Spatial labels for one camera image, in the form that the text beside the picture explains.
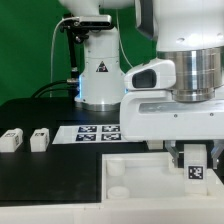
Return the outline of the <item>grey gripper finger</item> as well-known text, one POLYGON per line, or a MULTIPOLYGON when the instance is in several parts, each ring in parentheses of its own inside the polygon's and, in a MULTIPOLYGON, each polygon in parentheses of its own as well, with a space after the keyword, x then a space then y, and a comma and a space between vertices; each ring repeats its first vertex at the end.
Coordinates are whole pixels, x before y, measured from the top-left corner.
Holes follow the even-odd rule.
POLYGON ((179 150, 176 147, 176 141, 175 140, 167 140, 165 142, 165 148, 171 154, 171 156, 173 158, 173 163, 175 165, 177 165, 178 159, 179 159, 179 150))
POLYGON ((211 158, 214 169, 218 167, 218 158, 223 151, 224 151, 224 140, 214 140, 213 148, 211 150, 211 158))

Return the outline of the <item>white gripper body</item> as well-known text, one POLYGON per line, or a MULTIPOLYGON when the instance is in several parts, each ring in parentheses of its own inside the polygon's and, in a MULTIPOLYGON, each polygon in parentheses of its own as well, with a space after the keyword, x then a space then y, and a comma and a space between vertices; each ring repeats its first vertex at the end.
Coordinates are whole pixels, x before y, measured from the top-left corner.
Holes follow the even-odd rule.
POLYGON ((120 130, 129 141, 224 139, 224 100, 168 101, 163 91, 127 93, 120 106, 120 130))

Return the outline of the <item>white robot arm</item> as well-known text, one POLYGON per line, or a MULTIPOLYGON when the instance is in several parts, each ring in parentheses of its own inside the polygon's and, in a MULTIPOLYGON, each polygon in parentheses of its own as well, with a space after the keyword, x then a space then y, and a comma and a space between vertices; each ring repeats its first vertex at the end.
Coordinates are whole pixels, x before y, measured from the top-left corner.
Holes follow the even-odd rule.
POLYGON ((175 161, 224 151, 224 0, 59 0, 67 25, 84 42, 77 103, 118 108, 129 141, 163 142, 175 161), (119 33, 101 9, 132 6, 156 56, 122 72, 119 33))

